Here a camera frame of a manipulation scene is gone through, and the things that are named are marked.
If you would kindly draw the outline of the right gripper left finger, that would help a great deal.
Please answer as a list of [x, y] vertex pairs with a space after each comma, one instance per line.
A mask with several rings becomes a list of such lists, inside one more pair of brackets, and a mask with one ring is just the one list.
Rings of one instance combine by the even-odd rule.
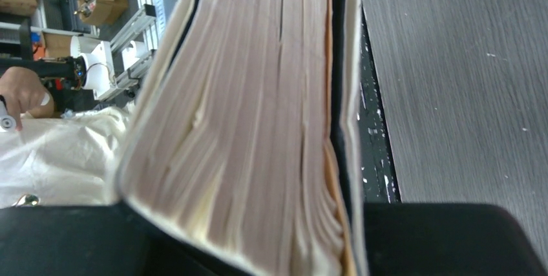
[[1, 275], [239, 275], [124, 203], [1, 210]]

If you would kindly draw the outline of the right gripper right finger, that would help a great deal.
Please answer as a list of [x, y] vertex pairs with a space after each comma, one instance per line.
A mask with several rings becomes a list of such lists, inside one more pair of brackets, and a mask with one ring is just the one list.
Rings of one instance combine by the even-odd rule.
[[365, 203], [371, 275], [545, 275], [517, 220], [488, 204]]

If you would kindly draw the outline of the Nineteen Eighty-Four blue book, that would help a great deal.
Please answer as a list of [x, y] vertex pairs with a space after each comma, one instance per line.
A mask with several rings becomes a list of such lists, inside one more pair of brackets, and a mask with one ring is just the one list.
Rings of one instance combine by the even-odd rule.
[[368, 275], [361, 0], [178, 0], [112, 192], [252, 275]]

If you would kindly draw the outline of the operator bare hand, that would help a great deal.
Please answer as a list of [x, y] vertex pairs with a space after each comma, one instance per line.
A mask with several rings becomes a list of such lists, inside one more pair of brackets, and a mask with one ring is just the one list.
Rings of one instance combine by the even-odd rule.
[[43, 86], [39, 76], [24, 67], [10, 67], [1, 76], [1, 95], [6, 111], [16, 121], [16, 130], [23, 126], [21, 115], [29, 113], [33, 118], [51, 118], [54, 100]]

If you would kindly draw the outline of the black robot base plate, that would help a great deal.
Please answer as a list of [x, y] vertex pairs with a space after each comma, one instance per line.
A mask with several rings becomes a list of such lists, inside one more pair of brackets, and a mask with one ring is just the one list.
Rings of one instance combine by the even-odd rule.
[[399, 203], [401, 195], [364, 14], [361, 14], [361, 30], [361, 79], [357, 121], [364, 201]]

